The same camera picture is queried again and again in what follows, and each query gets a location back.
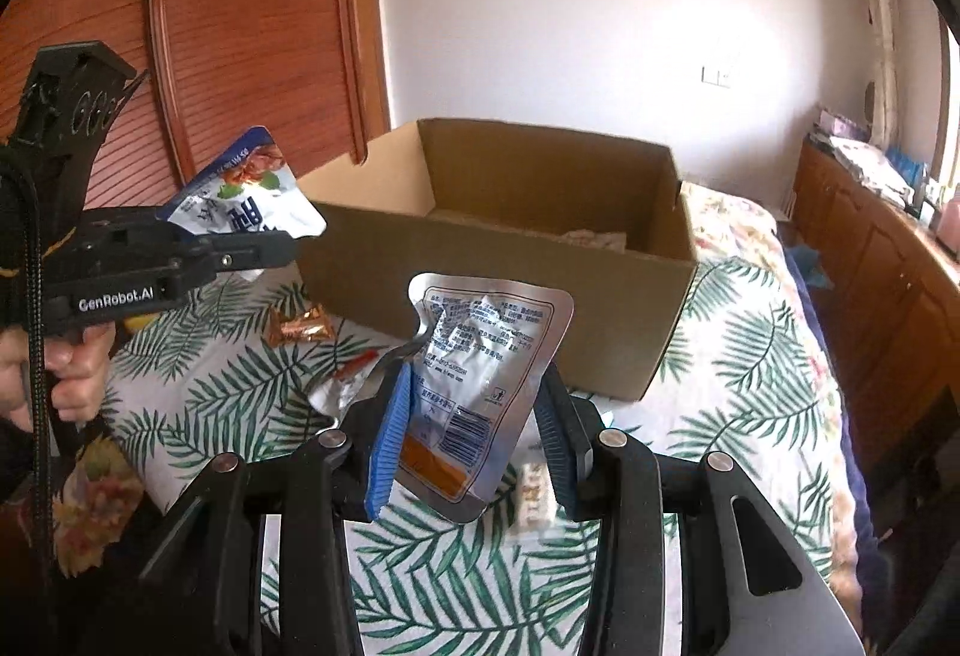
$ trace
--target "white candy wrapper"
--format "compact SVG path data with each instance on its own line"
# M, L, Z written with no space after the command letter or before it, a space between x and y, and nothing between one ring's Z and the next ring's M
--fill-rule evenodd
M294 239L326 229L270 131L251 127L157 211L191 233L285 230ZM260 274L243 272L247 279Z
M573 317L569 293L522 282L419 274L409 296L421 333L400 480L453 522L493 500Z

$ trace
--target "blue gripper pad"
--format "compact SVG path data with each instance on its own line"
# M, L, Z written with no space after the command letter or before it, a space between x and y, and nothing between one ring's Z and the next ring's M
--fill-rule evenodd
M407 432L413 411L413 367L409 363L403 364L394 392L387 405L387 411L380 424L380 430L373 441L370 454L370 473L367 478L367 496L364 499L364 508L367 515L376 520L380 515L380 508L390 499L390 491L394 486L394 477L397 466L400 464L400 448L403 447L403 436Z

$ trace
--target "bottle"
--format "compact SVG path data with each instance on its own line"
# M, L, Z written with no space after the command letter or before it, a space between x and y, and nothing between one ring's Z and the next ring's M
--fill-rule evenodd
M937 226L937 240L957 257L960 253L960 187L943 208Z

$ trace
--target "leaf print tablecloth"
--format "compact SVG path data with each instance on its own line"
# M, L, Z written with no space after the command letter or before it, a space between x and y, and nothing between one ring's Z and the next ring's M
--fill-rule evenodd
M676 332L646 397L581 394L605 421L657 453L718 448L747 469L859 625L853 503L840 453L840 399L760 207L685 185L701 258ZM222 277L133 338L115 359L104 414L152 498L168 508L211 457L289 453L320 420L301 395L315 372L397 344L349 320L331 342L270 349L271 305L304 304L296 268L256 282ZM531 421L515 463L539 455ZM366 653L560 654L576 651L598 525L561 520L515 530L508 469L477 522L453 525L395 485L373 525L349 525L350 573ZM278 519L264 551L262 613L278 626ZM677 525L664 520L664 653L680 650Z

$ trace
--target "metal screw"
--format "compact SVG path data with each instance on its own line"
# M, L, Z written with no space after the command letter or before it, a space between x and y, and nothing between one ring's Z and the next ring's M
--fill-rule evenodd
M627 444L627 435L620 429L604 429L600 432L600 444L608 448L622 448Z
M236 453L221 453L213 459L214 472L233 472L240 464L240 456Z
M707 456L707 464L711 469L716 469L717 472L733 471L733 458L728 456L727 453L710 453Z
M318 439L325 448L342 448L347 443L347 434L340 429L328 429L320 432Z

